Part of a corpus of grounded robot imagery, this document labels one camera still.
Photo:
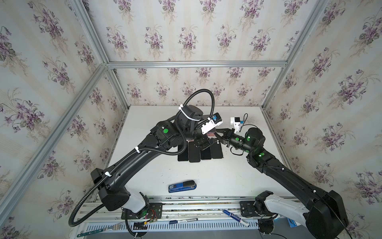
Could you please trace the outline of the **black phone case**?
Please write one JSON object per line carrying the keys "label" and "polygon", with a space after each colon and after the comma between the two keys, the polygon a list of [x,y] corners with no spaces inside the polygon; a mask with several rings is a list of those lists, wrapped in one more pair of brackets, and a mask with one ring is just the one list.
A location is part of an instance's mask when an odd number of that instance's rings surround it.
{"label": "black phone case", "polygon": [[189,142],[188,155],[190,163],[198,163],[201,161],[200,148],[196,146],[195,142]]}
{"label": "black phone case", "polygon": [[212,159],[223,159],[222,147],[219,141],[210,146],[210,151]]}

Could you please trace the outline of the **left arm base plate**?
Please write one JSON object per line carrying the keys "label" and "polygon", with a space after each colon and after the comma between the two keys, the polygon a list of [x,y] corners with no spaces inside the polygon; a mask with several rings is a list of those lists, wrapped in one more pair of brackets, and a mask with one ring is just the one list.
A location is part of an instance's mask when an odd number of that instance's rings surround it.
{"label": "left arm base plate", "polygon": [[135,219],[161,219],[163,211],[162,203],[150,203],[148,206],[141,209],[138,213],[133,213],[131,210],[123,209],[121,219],[135,220]]}

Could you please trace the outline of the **black phone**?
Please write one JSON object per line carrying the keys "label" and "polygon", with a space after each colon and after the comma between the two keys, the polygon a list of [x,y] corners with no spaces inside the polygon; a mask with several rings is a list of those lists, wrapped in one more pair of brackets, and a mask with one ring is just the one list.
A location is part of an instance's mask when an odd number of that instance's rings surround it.
{"label": "black phone", "polygon": [[178,155],[178,161],[179,162],[189,161],[188,149],[186,149],[184,152],[182,152],[181,154]]}
{"label": "black phone", "polygon": [[210,148],[201,150],[200,151],[200,157],[201,157],[201,160],[211,160],[212,156],[211,156]]}

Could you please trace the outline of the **green metal ruler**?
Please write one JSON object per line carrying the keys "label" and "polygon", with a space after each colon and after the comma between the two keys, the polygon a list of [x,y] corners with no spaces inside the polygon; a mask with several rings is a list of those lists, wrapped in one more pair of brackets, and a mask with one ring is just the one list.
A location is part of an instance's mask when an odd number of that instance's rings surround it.
{"label": "green metal ruler", "polygon": [[98,233],[101,233],[103,231],[104,231],[104,229],[98,229],[98,230],[94,230],[94,231],[83,232],[83,233],[77,234],[77,237],[81,238],[81,237],[85,237],[85,236],[89,236],[89,235],[98,234]]}

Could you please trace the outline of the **aluminium rail base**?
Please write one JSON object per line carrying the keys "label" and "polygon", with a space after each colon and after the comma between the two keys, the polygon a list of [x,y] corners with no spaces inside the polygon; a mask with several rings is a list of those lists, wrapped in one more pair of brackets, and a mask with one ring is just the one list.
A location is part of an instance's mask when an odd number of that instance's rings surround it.
{"label": "aluminium rail base", "polygon": [[[292,216],[296,218],[307,212],[307,208],[298,199],[293,197],[280,197],[275,194],[268,196],[265,200],[257,200],[254,197],[152,197],[150,203],[162,203],[162,218],[159,220],[175,220],[199,218],[200,220],[223,219],[223,210],[231,211],[240,217],[240,201],[264,202],[267,209],[281,216]],[[122,208],[108,211],[106,208],[98,210],[89,219],[91,222],[101,220],[122,220]]]}

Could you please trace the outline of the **blue marker pen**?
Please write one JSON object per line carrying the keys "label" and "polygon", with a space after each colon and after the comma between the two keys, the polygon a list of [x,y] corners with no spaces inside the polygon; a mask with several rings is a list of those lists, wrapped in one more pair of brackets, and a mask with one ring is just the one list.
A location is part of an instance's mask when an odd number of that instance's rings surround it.
{"label": "blue marker pen", "polygon": [[242,224],[243,226],[245,227],[249,227],[250,224],[246,221],[244,221],[243,219],[241,219],[238,215],[234,214],[234,213],[231,213],[230,211],[228,210],[223,210],[223,213],[226,214],[227,216],[229,216],[230,218],[234,219],[235,221],[237,221],[238,223]]}

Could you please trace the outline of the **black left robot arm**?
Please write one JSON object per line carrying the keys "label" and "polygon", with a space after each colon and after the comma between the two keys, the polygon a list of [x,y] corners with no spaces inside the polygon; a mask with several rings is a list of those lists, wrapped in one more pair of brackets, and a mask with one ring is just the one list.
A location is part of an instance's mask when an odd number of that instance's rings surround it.
{"label": "black left robot arm", "polygon": [[183,153],[190,140],[201,141],[202,146],[208,146],[210,139],[207,133],[220,123],[220,115],[213,111],[204,115],[196,106],[180,105],[174,116],[156,123],[126,156],[106,169],[97,168],[91,172],[101,201],[97,209],[115,211],[124,208],[137,213],[147,208],[148,199],[142,193],[126,189],[127,182],[154,158]]}

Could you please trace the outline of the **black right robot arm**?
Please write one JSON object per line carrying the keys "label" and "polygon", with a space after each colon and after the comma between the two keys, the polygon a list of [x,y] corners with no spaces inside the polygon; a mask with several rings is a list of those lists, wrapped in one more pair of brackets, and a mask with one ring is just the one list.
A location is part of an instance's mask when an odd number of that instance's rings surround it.
{"label": "black right robot arm", "polygon": [[233,129],[217,129],[215,136],[221,144],[246,153],[247,162],[259,172],[272,178],[292,193],[294,202],[264,191],[255,198],[256,213],[261,216],[278,214],[305,226],[316,239],[335,239],[349,225],[342,197],[309,183],[281,163],[264,148],[265,137],[257,127],[244,136]]}

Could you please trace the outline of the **blue white cardboard box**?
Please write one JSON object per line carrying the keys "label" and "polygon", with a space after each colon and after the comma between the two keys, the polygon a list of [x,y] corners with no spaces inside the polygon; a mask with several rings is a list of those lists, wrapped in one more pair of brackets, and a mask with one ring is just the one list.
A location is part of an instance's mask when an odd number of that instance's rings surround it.
{"label": "blue white cardboard box", "polygon": [[289,219],[289,218],[287,218],[287,221],[288,221],[288,224],[291,228],[296,228],[296,227],[301,225],[300,223],[298,223],[292,219]]}

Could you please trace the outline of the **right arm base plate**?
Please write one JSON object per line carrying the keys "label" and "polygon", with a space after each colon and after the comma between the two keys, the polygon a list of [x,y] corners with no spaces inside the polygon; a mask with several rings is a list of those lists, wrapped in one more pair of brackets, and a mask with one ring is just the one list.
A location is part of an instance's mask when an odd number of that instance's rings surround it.
{"label": "right arm base plate", "polygon": [[259,202],[255,200],[251,201],[240,201],[240,213],[241,216],[250,217],[277,217],[277,213],[272,213],[269,211],[264,202]]}

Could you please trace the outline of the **black round connector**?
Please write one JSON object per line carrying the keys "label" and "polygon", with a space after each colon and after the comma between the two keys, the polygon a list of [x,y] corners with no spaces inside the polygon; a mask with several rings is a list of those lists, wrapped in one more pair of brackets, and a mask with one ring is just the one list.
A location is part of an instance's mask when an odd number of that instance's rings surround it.
{"label": "black round connector", "polygon": [[273,220],[259,220],[258,221],[259,233],[263,235],[270,235],[274,230]]}

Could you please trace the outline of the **blue black stapler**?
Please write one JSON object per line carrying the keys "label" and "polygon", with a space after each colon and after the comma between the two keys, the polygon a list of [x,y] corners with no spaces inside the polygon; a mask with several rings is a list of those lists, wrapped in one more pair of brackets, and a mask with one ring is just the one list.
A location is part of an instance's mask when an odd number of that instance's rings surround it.
{"label": "blue black stapler", "polygon": [[175,193],[175,192],[191,191],[191,190],[195,190],[196,187],[197,187],[196,182],[194,180],[189,180],[189,181],[169,185],[168,192]]}

